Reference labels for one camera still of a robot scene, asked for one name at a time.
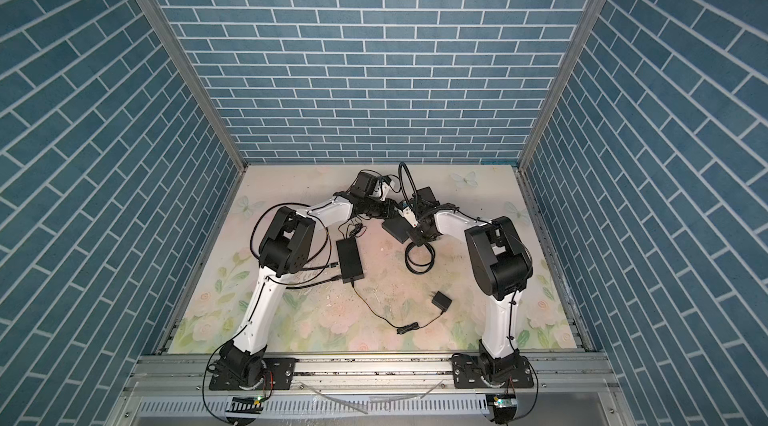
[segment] robotic arm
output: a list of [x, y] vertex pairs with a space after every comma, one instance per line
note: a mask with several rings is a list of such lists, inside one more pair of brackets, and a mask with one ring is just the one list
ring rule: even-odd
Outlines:
[[400, 242], [411, 239], [420, 246], [445, 234], [467, 245], [475, 281], [488, 296], [478, 365], [486, 382], [506, 381], [510, 369], [521, 364], [511, 332], [521, 291], [533, 273], [531, 259], [512, 221], [504, 216], [474, 220], [452, 204], [441, 205], [428, 187], [415, 191], [411, 201], [402, 203], [387, 197], [391, 191], [389, 178], [361, 171], [347, 191], [334, 194], [330, 200], [305, 209], [283, 206], [277, 210], [259, 245], [254, 295], [239, 333], [221, 348], [216, 370], [226, 372], [242, 389], [261, 384], [270, 325], [285, 283], [294, 282], [307, 263], [316, 221], [328, 227], [367, 214], [384, 219], [382, 227]]

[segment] brick wallpaper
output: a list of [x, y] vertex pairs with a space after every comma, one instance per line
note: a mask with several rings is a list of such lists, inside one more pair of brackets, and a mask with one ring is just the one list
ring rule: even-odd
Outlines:
[[98, 424], [235, 171], [134, 0], [0, 18], [0, 424]]
[[249, 162], [514, 162], [586, 0], [159, 0]]
[[768, 0], [608, 0], [535, 195], [639, 424], [768, 424]]

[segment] black mounting plate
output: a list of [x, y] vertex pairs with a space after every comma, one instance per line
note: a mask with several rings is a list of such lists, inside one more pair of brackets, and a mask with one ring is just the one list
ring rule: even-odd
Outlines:
[[[521, 356], [522, 366], [510, 371], [509, 377], [515, 388], [532, 388], [533, 375], [528, 358]], [[482, 376], [477, 356], [456, 353], [451, 356], [453, 387], [456, 389], [504, 388], [506, 384], [490, 384]]]
[[[264, 358], [264, 368], [272, 372], [272, 389], [274, 391], [285, 391], [290, 389], [290, 384], [293, 381], [293, 369], [296, 366], [296, 360], [294, 358]], [[210, 379], [208, 389], [211, 391], [237, 391], [244, 392], [240, 388], [240, 383], [230, 376], [226, 370], [217, 372], [217, 375]]]

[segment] work surface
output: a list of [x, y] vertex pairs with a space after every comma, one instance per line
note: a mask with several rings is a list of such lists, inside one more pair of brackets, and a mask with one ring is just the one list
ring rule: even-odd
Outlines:
[[[259, 216], [279, 202], [314, 205], [334, 192], [346, 190], [363, 166], [251, 166], [192, 299], [176, 331], [169, 353], [212, 352], [236, 333], [256, 286], [257, 261], [248, 249], [251, 230]], [[381, 174], [395, 174], [395, 165], [376, 165]], [[518, 311], [517, 331], [521, 348], [574, 348], [571, 329], [563, 313], [544, 254], [525, 209], [522, 194], [510, 166], [414, 165], [418, 188], [430, 186], [440, 202], [452, 202], [470, 216], [509, 217], [531, 252], [534, 275], [528, 280]], [[400, 200], [402, 195], [391, 197]], [[270, 212], [254, 239], [264, 236], [274, 212]], [[472, 275], [466, 246], [441, 236], [433, 243], [434, 268], [414, 275], [403, 261], [406, 245], [381, 228], [380, 220], [365, 221], [358, 238], [366, 277], [356, 288], [371, 308], [395, 325], [425, 325], [438, 315], [432, 303], [436, 291], [453, 300], [450, 309], [427, 328], [405, 335], [370, 313], [349, 284], [341, 281], [314, 288], [286, 291], [274, 318], [267, 350], [270, 352], [353, 352], [476, 349], [485, 323], [486, 296]], [[338, 225], [329, 228], [331, 239], [341, 239]], [[322, 245], [325, 231], [318, 225], [312, 251]], [[424, 248], [414, 248], [415, 262], [428, 261]], [[325, 264], [327, 249], [308, 266]], [[336, 250], [331, 261], [336, 260]], [[316, 272], [302, 272], [299, 280]], [[339, 274], [328, 268], [318, 279]]]

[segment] floral tabletop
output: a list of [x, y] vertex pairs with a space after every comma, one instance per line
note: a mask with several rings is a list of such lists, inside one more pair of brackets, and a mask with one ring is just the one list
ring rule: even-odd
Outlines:
[[[210, 353], [236, 333], [256, 286], [257, 262], [248, 240], [256, 220], [278, 202], [317, 204], [345, 190], [361, 166], [251, 166], [240, 185], [228, 217], [197, 283], [190, 304], [171, 343], [169, 353]], [[517, 331], [521, 348], [575, 348], [544, 254], [525, 209], [510, 166], [414, 165], [417, 187], [430, 186], [440, 202], [459, 205], [471, 216], [508, 216], [530, 250], [534, 275], [520, 301]], [[396, 166], [376, 165], [382, 174]], [[256, 231], [256, 245], [273, 213]], [[431, 303], [441, 291], [453, 300], [446, 314], [428, 328], [405, 335], [372, 315], [349, 284], [339, 281], [308, 289], [286, 291], [277, 310], [267, 349], [271, 352], [350, 352], [476, 349], [485, 323], [485, 295], [475, 283], [466, 246], [441, 236], [433, 243], [436, 263], [425, 275], [405, 267], [406, 245], [381, 228], [380, 220], [365, 221], [357, 240], [365, 278], [358, 292], [379, 315], [395, 325], [426, 324], [439, 313]], [[341, 239], [338, 225], [329, 228], [331, 239]], [[318, 227], [312, 251], [320, 247], [325, 231]], [[325, 264], [327, 250], [311, 265]], [[411, 251], [414, 262], [428, 261], [424, 248]], [[336, 250], [331, 261], [336, 260]], [[311, 278], [316, 272], [303, 272]], [[319, 279], [334, 276], [329, 268]]]

